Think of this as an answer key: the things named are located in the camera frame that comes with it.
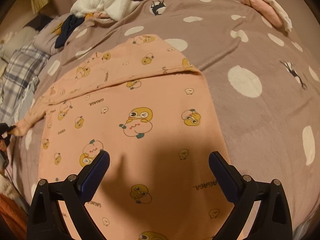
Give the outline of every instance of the metal screw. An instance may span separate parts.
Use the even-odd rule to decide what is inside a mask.
[[[77,176],[74,175],[74,174],[72,174],[72,175],[70,175],[70,176],[68,177],[68,180],[69,180],[69,181],[74,181],[76,178],[77,178]]]
[[[251,177],[250,177],[249,175],[244,175],[244,176],[243,176],[243,179],[244,179],[245,181],[250,181],[250,180],[251,180]]]
[[[41,179],[41,180],[39,181],[39,185],[40,185],[40,186],[43,186],[45,183],[46,183],[46,180],[45,180],[45,179]]]
[[[280,186],[281,185],[281,182],[279,181],[279,179],[275,179],[273,181],[274,184],[276,184],[277,186]]]

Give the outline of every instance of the blue gripper pad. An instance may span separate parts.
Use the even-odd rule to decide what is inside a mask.
[[[232,174],[228,170],[229,164],[223,159],[221,155],[220,157],[221,159],[218,155],[215,154],[215,152],[210,153],[209,167],[213,175],[217,179],[217,182],[219,183],[219,186],[227,200],[233,204],[236,204],[239,201],[239,187],[234,181]]]
[[[78,194],[80,201],[84,204],[92,200],[104,175],[110,166],[110,155],[101,150],[93,162],[86,165],[79,173],[80,192]]]

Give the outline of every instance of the checkered cloth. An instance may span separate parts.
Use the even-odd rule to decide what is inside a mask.
[[[38,76],[50,55],[36,49],[33,42],[12,55],[1,84],[0,122],[12,125],[14,109],[31,80]]]

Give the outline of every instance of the polka dot blanket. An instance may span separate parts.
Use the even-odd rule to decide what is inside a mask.
[[[132,49],[151,46],[156,44],[156,41],[151,41],[152,37],[165,41],[169,51],[159,57],[154,50],[145,51],[140,59],[141,67],[151,67],[157,60],[165,62],[170,52],[181,52],[183,56],[180,54],[180,57],[188,59],[206,78],[211,98],[207,98],[205,93],[199,94],[193,86],[185,85],[183,89],[180,86],[184,78],[200,77],[198,72],[177,75],[179,73],[171,72],[170,64],[162,64],[157,76],[134,77],[131,62],[126,56],[133,53],[131,49],[123,49],[122,56],[117,58],[119,61],[123,59],[121,64],[118,62],[118,72],[121,68],[127,69],[128,80],[97,90],[98,86],[103,86],[104,80],[112,80],[111,71],[108,73],[106,67],[105,73],[92,86],[92,91],[97,91],[81,93],[82,87],[76,84],[90,78],[91,72],[88,72],[89,68],[92,71],[95,67],[90,67],[95,53],[107,66],[113,57],[108,51],[126,44],[128,40]],[[78,67],[84,62],[87,62],[88,69]],[[69,71],[73,71],[73,80],[64,91],[54,88],[53,93],[65,101],[55,101],[57,104],[50,107],[45,118],[31,127],[15,147],[21,156],[32,160],[23,178],[25,184],[30,185],[25,189],[29,201],[30,191],[46,174],[48,165],[54,167],[55,172],[46,178],[59,181],[72,173],[71,164],[70,168],[64,164],[67,160],[72,162],[72,166],[77,165],[76,171],[79,171],[82,165],[90,163],[95,150],[103,148],[110,151],[111,160],[112,151],[125,156],[115,158],[113,171],[105,176],[99,188],[105,197],[94,197],[91,203],[86,204],[89,213],[95,214],[93,219],[107,239],[204,240],[212,237],[228,216],[228,208],[210,205],[212,197],[221,197],[221,203],[224,203],[222,196],[220,193],[209,194],[218,187],[214,179],[197,175],[199,163],[194,158],[200,156],[194,147],[199,142],[179,128],[200,129],[205,125],[204,115],[190,105],[183,110],[178,108],[181,113],[177,123],[171,125],[167,122],[173,114],[178,114],[176,107],[185,98],[196,98],[198,102],[214,102],[228,155],[240,173],[250,174],[257,181],[270,182],[277,178],[282,182],[293,229],[308,220],[317,209],[320,192],[320,169],[317,168],[320,165],[319,64],[294,30],[289,34],[277,30],[257,11],[239,0],[144,0],[132,14],[119,22],[90,18],[74,31],[64,50],[48,61],[44,71],[46,82],[39,85],[35,101]],[[148,93],[161,98],[157,106],[150,107],[143,102],[147,98],[140,93],[147,86]],[[114,98],[119,101],[117,111],[110,107]],[[86,102],[92,117],[78,112],[75,107],[78,100]],[[148,117],[140,127],[149,127],[145,127],[144,132],[133,132],[130,125],[135,125],[135,116],[142,114]],[[104,121],[86,132],[94,116]],[[199,116],[200,125],[185,124],[200,121]],[[155,132],[157,128],[153,122],[156,118],[163,121],[161,134]],[[69,135],[70,131],[63,127],[55,130],[55,137],[60,136],[64,144],[68,142],[68,151],[65,151],[55,148],[58,147],[56,142],[51,141],[47,133],[55,129],[55,123],[67,120],[73,125],[69,128],[73,128],[72,133],[83,131],[84,134],[78,140],[68,141],[70,136],[74,136]],[[112,134],[100,136],[108,133],[111,127],[115,127],[115,132],[121,132],[122,136],[117,139],[113,139]],[[208,143],[216,140],[211,133],[203,136]],[[154,142],[153,159],[149,159],[150,153],[145,151],[150,149],[150,144],[142,143],[151,138]],[[186,141],[188,145],[175,147],[180,141]],[[146,158],[138,158],[141,162],[135,160],[132,163],[134,156],[130,153],[144,154]],[[171,154],[173,159],[169,161],[167,157]],[[190,169],[188,174],[180,172],[182,165]],[[144,174],[153,174],[153,178]],[[174,187],[171,180],[176,181],[183,176],[182,184]],[[183,187],[184,193],[177,192],[176,189]],[[193,205],[198,202],[191,200],[200,196],[204,198],[202,205]],[[151,205],[157,203],[165,208],[151,209]],[[254,206],[244,229],[245,235],[256,212],[257,206]],[[64,216],[66,221],[70,221],[66,212]]]

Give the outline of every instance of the navy blue cloth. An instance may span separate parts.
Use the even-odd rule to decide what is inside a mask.
[[[61,26],[61,33],[58,36],[54,47],[56,49],[63,47],[71,33],[83,22],[84,18],[77,18],[74,15],[68,16]]]

